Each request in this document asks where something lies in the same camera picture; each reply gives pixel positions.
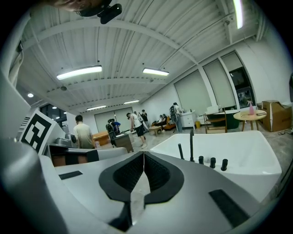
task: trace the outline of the cardboard box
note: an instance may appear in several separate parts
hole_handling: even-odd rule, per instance
[[[276,132],[291,127],[292,108],[290,106],[269,100],[262,102],[261,109],[267,113],[267,116],[262,119],[262,124],[266,130]]]

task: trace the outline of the fluorescent ceiling light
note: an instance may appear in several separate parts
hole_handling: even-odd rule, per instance
[[[154,69],[149,69],[149,68],[144,68],[144,70],[142,72],[147,73],[147,74],[154,74],[154,75],[164,75],[164,76],[169,75],[169,72],[159,71],[159,70],[154,70]]]
[[[88,74],[88,73],[94,73],[94,72],[101,72],[102,71],[102,66],[93,66],[93,67],[87,67],[87,68],[81,68],[78,70],[66,72],[64,74],[60,74],[57,76],[58,80],[64,80],[69,77],[77,76],[77,75],[82,75],[82,74]]]
[[[97,106],[97,107],[92,107],[92,108],[88,108],[87,111],[92,111],[92,110],[96,110],[96,109],[101,109],[107,106]]]
[[[233,0],[233,3],[234,3],[235,12],[236,12],[237,28],[240,29],[243,26],[241,0]]]
[[[124,104],[130,104],[130,103],[135,103],[135,102],[139,102],[139,100],[136,100],[136,101],[127,101],[127,102],[124,102]]]

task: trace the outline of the person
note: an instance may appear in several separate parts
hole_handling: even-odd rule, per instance
[[[114,128],[114,132],[116,135],[120,134],[120,129],[119,129],[119,126],[121,125],[121,123],[119,122],[116,122],[115,119],[110,119],[111,121],[111,124]]]
[[[73,128],[76,143],[80,149],[94,149],[95,142],[92,137],[90,127],[83,123],[81,115],[75,117],[76,126]]]
[[[160,116],[159,116],[159,120],[157,121],[157,123],[158,123],[158,122],[162,122],[162,120],[163,120],[163,115],[160,115]]]
[[[150,126],[148,125],[147,113],[145,110],[142,110],[141,117],[142,117],[143,121],[146,123],[147,127],[149,128]]]
[[[154,126],[161,126],[163,129],[162,132],[165,132],[165,129],[163,126],[167,124],[167,116],[165,114],[163,114],[163,115],[160,115],[160,117],[162,117],[161,121],[154,123]]]
[[[176,102],[170,107],[169,114],[174,123],[176,123],[176,128],[178,132],[182,132],[182,123],[181,123],[181,109]]]
[[[108,120],[108,123],[106,124],[106,129],[108,131],[111,144],[112,144],[112,146],[114,148],[114,147],[116,147],[116,142],[115,142],[115,136],[116,136],[116,134],[115,134],[114,127],[113,127],[113,125],[112,125],[111,122],[112,122],[112,120],[109,119]]]
[[[147,146],[147,143],[146,143],[145,137],[143,135],[143,125],[139,121],[138,116],[135,113],[133,113],[133,114],[127,113],[126,116],[127,116],[128,119],[131,120],[131,128],[130,128],[130,131],[131,132],[133,131],[133,127],[135,125],[136,126],[137,136],[140,137],[141,138],[141,141],[142,141],[141,148],[142,149],[145,148]]]

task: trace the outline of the yellow object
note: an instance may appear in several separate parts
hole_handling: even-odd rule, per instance
[[[201,127],[201,122],[196,121],[196,122],[195,122],[195,125],[196,125],[196,128],[200,128],[200,127]]]

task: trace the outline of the black knob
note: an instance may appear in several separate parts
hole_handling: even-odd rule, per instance
[[[179,148],[180,158],[184,160],[181,144],[178,144],[178,148]]]
[[[199,156],[198,162],[199,162],[199,164],[203,164],[203,156]]]
[[[210,164],[211,168],[215,168],[216,167],[216,158],[211,158],[211,164]]]
[[[227,165],[228,165],[228,159],[223,159],[221,170],[222,171],[227,170]]]

